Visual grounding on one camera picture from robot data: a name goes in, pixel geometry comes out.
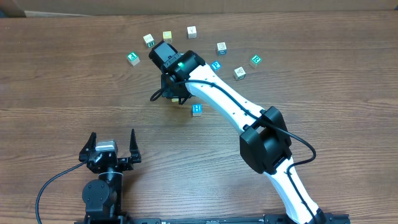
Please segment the wooden block green side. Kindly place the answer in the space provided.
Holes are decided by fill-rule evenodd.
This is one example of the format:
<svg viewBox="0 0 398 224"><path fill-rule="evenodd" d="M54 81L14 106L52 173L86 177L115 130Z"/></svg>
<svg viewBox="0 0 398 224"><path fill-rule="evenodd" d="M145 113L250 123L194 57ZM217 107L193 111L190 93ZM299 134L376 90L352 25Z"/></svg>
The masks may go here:
<svg viewBox="0 0 398 224"><path fill-rule="evenodd" d="M242 80L245 78L246 72L244 71L243 67L238 67L234 69L234 77L237 81Z"/></svg>

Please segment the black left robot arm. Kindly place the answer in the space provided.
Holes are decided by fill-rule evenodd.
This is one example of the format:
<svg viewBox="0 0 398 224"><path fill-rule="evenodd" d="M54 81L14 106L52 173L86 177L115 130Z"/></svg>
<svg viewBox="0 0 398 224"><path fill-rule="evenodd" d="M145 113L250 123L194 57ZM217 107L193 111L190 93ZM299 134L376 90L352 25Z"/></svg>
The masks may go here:
<svg viewBox="0 0 398 224"><path fill-rule="evenodd" d="M131 131L129 157L118 157L116 141L96 142L96 133L91 133L79 153L79 161L98 178L88 182L82 191L85 203L84 223L132 223L122 211L123 172L134 169L141 162L135 132Z"/></svg>

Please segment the blue H letter block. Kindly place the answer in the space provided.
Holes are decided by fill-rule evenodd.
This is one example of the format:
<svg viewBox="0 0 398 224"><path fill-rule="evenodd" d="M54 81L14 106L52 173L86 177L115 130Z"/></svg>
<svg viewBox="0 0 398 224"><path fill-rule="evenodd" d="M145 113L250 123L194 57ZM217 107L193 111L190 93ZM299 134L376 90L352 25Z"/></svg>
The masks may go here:
<svg viewBox="0 0 398 224"><path fill-rule="evenodd" d="M192 105L192 116L201 116L202 112L203 110L201 104Z"/></svg>

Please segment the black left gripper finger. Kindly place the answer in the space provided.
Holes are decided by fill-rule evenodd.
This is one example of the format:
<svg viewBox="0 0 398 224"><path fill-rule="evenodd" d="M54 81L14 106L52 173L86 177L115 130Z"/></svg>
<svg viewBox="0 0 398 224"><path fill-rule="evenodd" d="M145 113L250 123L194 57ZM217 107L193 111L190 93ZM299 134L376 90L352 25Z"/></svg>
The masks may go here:
<svg viewBox="0 0 398 224"><path fill-rule="evenodd" d="M131 163L141 163L141 153L139 151L136 135L134 129L131 130L130 144L129 144L129 152L131 153Z"/></svg>
<svg viewBox="0 0 398 224"><path fill-rule="evenodd" d="M92 132L87 143L83 146L82 150L78 155L78 160L80 162L85 162L90 158L92 152L95 151L96 147L96 133Z"/></svg>

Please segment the blue P letter block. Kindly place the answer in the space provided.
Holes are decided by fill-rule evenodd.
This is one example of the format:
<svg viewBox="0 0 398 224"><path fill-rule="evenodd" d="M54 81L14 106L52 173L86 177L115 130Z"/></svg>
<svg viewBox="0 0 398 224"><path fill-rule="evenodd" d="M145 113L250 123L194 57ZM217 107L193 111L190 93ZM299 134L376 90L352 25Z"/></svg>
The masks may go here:
<svg viewBox="0 0 398 224"><path fill-rule="evenodd" d="M211 63L210 67L215 73L218 73L222 66L219 63L219 61L216 60L213 63Z"/></svg>

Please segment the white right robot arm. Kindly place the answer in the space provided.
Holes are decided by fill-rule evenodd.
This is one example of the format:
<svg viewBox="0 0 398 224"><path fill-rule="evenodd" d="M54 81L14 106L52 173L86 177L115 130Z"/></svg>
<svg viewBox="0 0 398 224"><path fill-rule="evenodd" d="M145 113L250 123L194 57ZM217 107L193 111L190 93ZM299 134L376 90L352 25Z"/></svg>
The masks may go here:
<svg viewBox="0 0 398 224"><path fill-rule="evenodd" d="M161 88L150 98L176 99L184 104L196 96L231 123L239 134L239 151L245 163L264 174L285 205L287 216L295 223L324 223L321 208L310 198L295 170L290 146L295 139L310 144L288 132L281 112L271 106L265 110L242 97L220 79L198 54L179 53L161 41L149 53L161 71Z"/></svg>

